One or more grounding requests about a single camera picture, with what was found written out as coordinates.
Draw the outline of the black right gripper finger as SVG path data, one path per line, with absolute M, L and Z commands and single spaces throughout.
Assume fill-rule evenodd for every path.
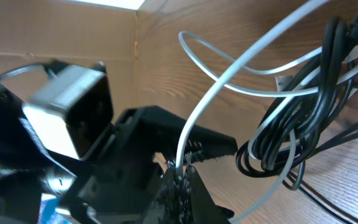
M 186 179 L 190 185 L 190 205 L 193 223 L 230 224 L 228 218 L 214 203 L 194 166 L 187 167 Z

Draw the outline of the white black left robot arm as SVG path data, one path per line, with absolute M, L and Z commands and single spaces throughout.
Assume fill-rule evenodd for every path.
M 43 194 L 71 223 L 228 223 L 196 162 L 232 156 L 233 137 L 195 126 L 175 172 L 185 120 L 159 106 L 114 119 L 104 64 L 61 60 L 0 74 L 0 223 L 40 221 Z

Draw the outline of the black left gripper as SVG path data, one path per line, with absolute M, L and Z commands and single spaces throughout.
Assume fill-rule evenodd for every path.
M 125 111 L 94 160 L 73 166 L 77 178 L 57 212 L 73 223 L 193 223 L 186 172 L 175 172 L 177 144 L 185 120 L 159 106 Z M 195 126 L 184 163 L 232 156 L 233 137 Z M 217 205 L 228 218 L 234 212 Z

